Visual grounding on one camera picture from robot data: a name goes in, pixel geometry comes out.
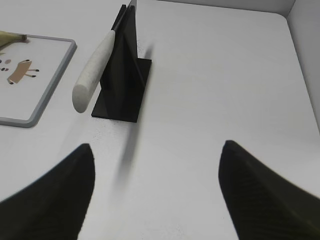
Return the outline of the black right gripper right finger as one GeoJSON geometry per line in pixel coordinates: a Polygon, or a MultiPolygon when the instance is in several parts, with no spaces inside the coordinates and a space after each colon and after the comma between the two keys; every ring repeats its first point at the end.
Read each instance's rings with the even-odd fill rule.
{"type": "Polygon", "coordinates": [[[318,240],[320,199],[233,140],[224,143],[219,186],[240,240],[318,240]]]}

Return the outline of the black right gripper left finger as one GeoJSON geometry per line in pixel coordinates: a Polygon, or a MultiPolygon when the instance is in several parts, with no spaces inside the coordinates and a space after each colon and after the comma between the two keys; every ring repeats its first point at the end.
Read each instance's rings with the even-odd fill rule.
{"type": "Polygon", "coordinates": [[[83,143],[42,177],[0,203],[2,240],[76,240],[96,179],[83,143]]]}

